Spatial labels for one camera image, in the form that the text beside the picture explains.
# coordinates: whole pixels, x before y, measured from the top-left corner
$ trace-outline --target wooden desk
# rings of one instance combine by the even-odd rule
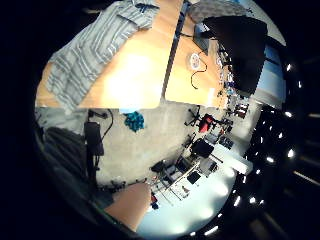
[[[156,108],[170,55],[182,0],[156,0],[160,7],[152,28],[135,33],[92,85],[81,108]],[[51,64],[38,86],[36,104],[59,107],[45,87]]]
[[[190,17],[186,16],[182,32],[193,35],[194,25]],[[195,71],[189,69],[187,63],[190,55],[199,53],[201,49],[193,42],[192,38],[180,36],[165,92],[167,100],[207,107],[226,107],[226,93],[224,92],[222,96],[217,97],[218,92],[223,89],[223,85],[219,83],[220,69],[216,64],[216,48],[217,41],[211,41],[208,56],[205,53],[200,54],[200,58],[207,64],[208,69],[206,72],[200,72],[193,76],[193,84],[198,87],[198,89],[194,89],[191,85],[191,75]],[[205,65],[201,62],[199,70],[204,69]]]

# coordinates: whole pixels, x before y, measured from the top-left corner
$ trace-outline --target computer monitor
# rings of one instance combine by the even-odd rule
[[[254,94],[265,61],[266,23],[245,16],[206,18],[209,31],[202,37],[216,38],[231,58],[235,88]]]

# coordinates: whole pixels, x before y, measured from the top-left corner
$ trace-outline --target striped shirt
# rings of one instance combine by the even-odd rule
[[[159,7],[154,0],[114,2],[50,58],[47,89],[66,113],[73,112],[125,41],[151,28]]]

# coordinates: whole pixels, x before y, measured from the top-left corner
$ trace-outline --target gray carpet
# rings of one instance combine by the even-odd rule
[[[104,139],[105,156],[100,160],[97,181],[100,185],[110,185],[110,181],[135,182],[136,179],[152,177],[149,168],[160,160],[174,161],[182,153],[181,146],[187,135],[197,131],[196,127],[186,127],[185,121],[192,119],[188,109],[195,105],[162,100],[156,109],[144,109],[145,129],[131,131],[125,124],[125,116],[113,109],[114,124]],[[201,107],[200,114],[210,113],[221,119],[224,110]],[[110,124],[111,119],[92,120],[101,123],[101,132]]]

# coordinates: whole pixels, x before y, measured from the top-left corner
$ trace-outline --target orange table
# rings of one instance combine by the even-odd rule
[[[160,103],[167,63],[182,0],[156,0],[160,7],[152,28],[135,33],[80,103],[81,108],[156,108]],[[44,69],[36,105],[59,107],[45,87],[52,63]]]

